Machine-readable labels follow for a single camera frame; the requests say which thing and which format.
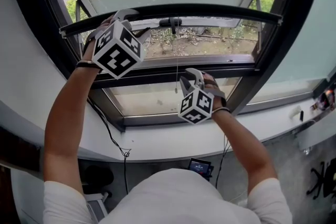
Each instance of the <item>black and white cube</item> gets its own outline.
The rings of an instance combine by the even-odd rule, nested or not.
[[[116,79],[120,79],[145,58],[145,50],[119,20],[96,39],[92,61]]]
[[[212,94],[195,89],[182,100],[179,117],[192,124],[205,121],[211,117],[213,98]]]

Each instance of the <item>string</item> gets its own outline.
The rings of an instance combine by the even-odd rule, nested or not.
[[[178,33],[178,32],[179,32],[179,31],[178,31],[178,30],[179,30],[179,29],[178,29],[178,28],[179,28],[179,27],[178,27],[179,25],[178,25],[178,24],[179,24],[179,18],[180,18],[180,17],[177,17],[177,29],[176,29],[176,53],[177,53],[177,56],[176,56],[176,85],[175,85],[175,93],[177,93],[177,77],[178,77],[178,73],[179,73],[179,63],[178,63],[178,62],[179,62],[179,61],[178,61],[178,60],[179,60],[179,59],[178,59],[178,58],[179,58],[179,57],[178,57],[178,56],[179,56],[179,53],[178,53],[178,43],[179,43],[179,35],[178,35],[178,34],[179,34],[179,33]]]

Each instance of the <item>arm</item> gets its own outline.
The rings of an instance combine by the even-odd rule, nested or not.
[[[84,60],[91,60],[94,41]],[[76,68],[51,108],[45,132],[44,181],[63,183],[82,193],[77,151],[89,90],[99,69]]]
[[[205,74],[204,78],[213,79],[208,74]],[[221,106],[221,99],[215,97],[213,109]],[[248,174],[248,193],[261,181],[267,178],[277,178],[266,148],[249,130],[224,110],[217,111],[212,118],[225,133],[237,159]]]

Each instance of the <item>screen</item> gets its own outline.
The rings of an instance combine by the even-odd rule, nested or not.
[[[199,163],[196,161],[191,161],[190,162],[190,166],[189,166],[189,170],[197,172],[199,174],[207,174],[209,169],[209,165],[205,164],[205,163]]]

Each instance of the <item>soil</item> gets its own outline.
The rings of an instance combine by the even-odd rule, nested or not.
[[[193,56],[193,55],[230,55],[251,54],[258,35],[255,30],[246,30],[240,39],[231,37],[231,32],[219,35],[218,30],[205,31],[197,35],[193,31],[187,34],[167,35],[159,30],[152,30],[151,42],[146,42],[146,59]]]

